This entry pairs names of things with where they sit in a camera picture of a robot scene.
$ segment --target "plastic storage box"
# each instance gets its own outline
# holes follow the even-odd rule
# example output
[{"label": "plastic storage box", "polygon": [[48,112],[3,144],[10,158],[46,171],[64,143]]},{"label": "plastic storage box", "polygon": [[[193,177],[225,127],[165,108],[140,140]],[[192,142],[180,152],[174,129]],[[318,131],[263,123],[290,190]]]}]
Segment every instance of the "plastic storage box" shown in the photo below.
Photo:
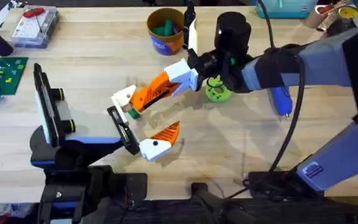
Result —
[{"label": "plastic storage box", "polygon": [[45,12],[37,17],[21,18],[12,34],[11,42],[15,47],[47,48],[59,15],[55,6],[25,6],[24,11],[37,7],[44,8]]},{"label": "plastic storage box", "polygon": [[[306,18],[318,0],[263,0],[269,18]],[[264,18],[264,12],[257,2],[256,12]]]}]

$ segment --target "wooden table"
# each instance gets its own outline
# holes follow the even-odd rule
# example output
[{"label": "wooden table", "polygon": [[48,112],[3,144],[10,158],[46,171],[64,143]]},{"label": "wooden table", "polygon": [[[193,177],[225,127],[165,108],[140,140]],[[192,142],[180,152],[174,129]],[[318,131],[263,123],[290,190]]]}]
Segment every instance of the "wooden table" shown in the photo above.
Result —
[{"label": "wooden table", "polygon": [[[164,67],[186,58],[185,51],[167,57],[153,49],[145,21],[154,10],[61,8],[62,19],[46,50],[15,49],[12,57],[29,57],[29,62],[16,95],[0,102],[0,202],[39,201],[44,187],[42,170],[30,165],[29,139],[40,124],[33,64],[41,64],[52,86],[65,90],[73,110],[106,114],[114,92],[130,84],[149,83]],[[199,53],[213,48],[216,18],[225,11],[247,17],[252,26],[251,55],[269,46],[266,23],[253,7],[198,7]],[[1,30],[4,38],[10,37],[22,12],[9,13]],[[277,46],[304,44],[321,36],[296,19],[273,20],[272,26]],[[291,95],[295,101],[296,88]],[[279,166],[287,170],[314,153],[355,113],[350,88],[308,87],[294,137]],[[280,121],[265,90],[234,94],[222,104],[208,101],[203,91],[188,91],[160,101],[131,123],[139,136],[151,136],[177,120],[181,130],[173,152],[157,162],[122,148],[98,164],[110,164],[117,172],[147,173],[149,199],[188,198],[189,186],[196,181],[207,182],[218,196],[228,196],[241,188],[234,178],[269,168],[290,124]],[[358,195],[358,176],[329,189],[327,195]]]}]

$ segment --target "green toy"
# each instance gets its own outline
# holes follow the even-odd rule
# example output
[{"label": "green toy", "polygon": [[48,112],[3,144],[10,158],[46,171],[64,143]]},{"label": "green toy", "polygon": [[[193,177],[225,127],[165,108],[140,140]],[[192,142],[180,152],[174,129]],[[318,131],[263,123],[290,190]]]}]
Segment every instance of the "green toy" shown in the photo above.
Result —
[{"label": "green toy", "polygon": [[140,117],[140,114],[135,109],[130,109],[128,111],[129,116],[131,116],[134,119],[137,119]]},{"label": "green toy", "polygon": [[166,20],[164,25],[164,36],[169,37],[173,35],[173,22],[171,20]]},{"label": "green toy", "polygon": [[166,20],[164,26],[154,27],[152,31],[154,34],[162,37],[169,37],[175,33],[175,31],[173,31],[173,22],[171,20]]},{"label": "green toy", "polygon": [[219,77],[210,78],[207,82],[211,86],[217,86],[216,88],[207,86],[205,89],[206,96],[212,102],[223,103],[230,99],[232,91],[228,90],[226,86],[223,85],[222,80]]},{"label": "green toy", "polygon": [[164,27],[155,27],[153,28],[153,33],[160,35],[160,36],[164,36]]}]

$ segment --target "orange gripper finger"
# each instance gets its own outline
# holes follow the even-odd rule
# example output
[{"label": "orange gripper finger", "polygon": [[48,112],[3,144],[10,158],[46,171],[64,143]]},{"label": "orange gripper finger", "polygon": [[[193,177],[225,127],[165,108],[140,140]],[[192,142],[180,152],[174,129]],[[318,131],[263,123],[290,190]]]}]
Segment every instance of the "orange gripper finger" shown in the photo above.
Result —
[{"label": "orange gripper finger", "polygon": [[163,131],[160,131],[158,134],[152,136],[151,139],[168,141],[171,145],[173,145],[177,141],[179,129],[180,122],[177,121],[165,128]]},{"label": "orange gripper finger", "polygon": [[138,112],[143,112],[159,99],[172,95],[178,86],[179,83],[169,82],[168,74],[163,72],[148,87],[134,93],[131,103]]}]

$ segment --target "teal box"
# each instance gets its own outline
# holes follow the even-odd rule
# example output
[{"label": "teal box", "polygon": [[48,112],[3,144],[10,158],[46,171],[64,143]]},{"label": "teal box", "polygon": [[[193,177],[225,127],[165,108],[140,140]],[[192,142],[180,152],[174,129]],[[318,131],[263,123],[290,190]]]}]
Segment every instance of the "teal box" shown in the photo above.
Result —
[{"label": "teal box", "polygon": [[[314,9],[318,0],[263,0],[269,18],[300,18],[304,19]],[[256,4],[256,13],[264,18],[264,12],[259,3]]]}]

